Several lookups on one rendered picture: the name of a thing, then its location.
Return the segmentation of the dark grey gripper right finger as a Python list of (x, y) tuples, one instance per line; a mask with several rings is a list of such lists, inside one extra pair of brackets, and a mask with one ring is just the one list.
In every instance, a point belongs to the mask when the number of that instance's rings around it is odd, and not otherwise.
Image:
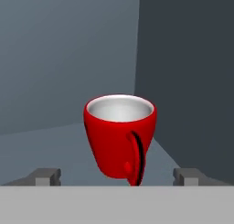
[(174, 186), (227, 186), (228, 183), (211, 178), (196, 168), (175, 168), (173, 171)]

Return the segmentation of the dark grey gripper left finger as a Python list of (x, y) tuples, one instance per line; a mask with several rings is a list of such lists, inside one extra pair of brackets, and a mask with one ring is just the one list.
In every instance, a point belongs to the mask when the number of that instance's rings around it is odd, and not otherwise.
[(28, 176), (5, 183), (6, 186), (60, 186), (60, 168), (37, 168)]

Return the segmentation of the red cup with white inside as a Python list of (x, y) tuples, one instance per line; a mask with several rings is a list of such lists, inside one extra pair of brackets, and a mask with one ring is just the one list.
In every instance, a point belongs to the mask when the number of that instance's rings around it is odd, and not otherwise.
[(84, 126), (104, 175), (125, 179), (132, 186), (142, 183), (156, 119), (155, 105), (133, 95), (105, 95), (87, 102)]

